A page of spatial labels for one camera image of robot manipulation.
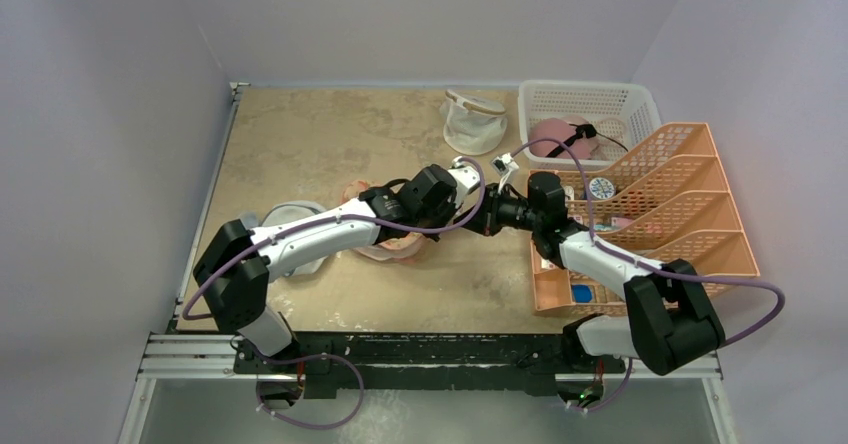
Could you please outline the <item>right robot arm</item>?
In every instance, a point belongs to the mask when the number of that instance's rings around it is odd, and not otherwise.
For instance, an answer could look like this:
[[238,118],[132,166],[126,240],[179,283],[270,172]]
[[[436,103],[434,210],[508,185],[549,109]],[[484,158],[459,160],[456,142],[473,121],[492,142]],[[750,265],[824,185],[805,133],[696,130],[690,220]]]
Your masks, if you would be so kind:
[[553,173],[533,174],[526,195],[489,184],[480,208],[455,221],[484,236],[504,227],[528,231],[541,258],[588,276],[623,300],[624,317],[594,313],[564,327],[561,356],[573,370],[584,371],[609,355],[638,359],[653,373],[667,375],[726,342],[688,261],[643,259],[602,240],[569,216],[565,190]]

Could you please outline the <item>floral mesh laundry bag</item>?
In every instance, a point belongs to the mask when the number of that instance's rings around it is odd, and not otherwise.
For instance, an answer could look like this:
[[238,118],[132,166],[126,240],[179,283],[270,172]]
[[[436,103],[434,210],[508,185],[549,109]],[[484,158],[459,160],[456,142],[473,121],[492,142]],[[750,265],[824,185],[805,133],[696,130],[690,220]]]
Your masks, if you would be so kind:
[[[342,192],[341,202],[356,198],[369,186],[370,183],[364,180],[350,182]],[[404,261],[412,259],[422,249],[424,242],[423,235],[410,233],[403,238],[390,239],[377,245],[354,248],[354,251],[378,262]]]

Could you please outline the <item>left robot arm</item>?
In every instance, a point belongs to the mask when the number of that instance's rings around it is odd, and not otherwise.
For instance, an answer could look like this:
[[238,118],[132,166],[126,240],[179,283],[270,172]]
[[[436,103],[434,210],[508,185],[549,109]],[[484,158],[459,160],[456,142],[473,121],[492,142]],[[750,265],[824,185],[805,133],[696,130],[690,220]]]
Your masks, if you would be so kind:
[[283,316],[267,304],[270,283],[338,252],[370,247],[410,233],[437,238],[461,227],[455,215],[470,194],[483,194],[484,173],[471,158],[445,169],[431,164],[411,179],[370,187],[340,206],[286,224],[248,228],[223,224],[200,255],[193,276],[197,292],[182,317],[204,301],[205,318],[224,333],[240,334],[259,350],[272,372],[297,363],[298,346]]

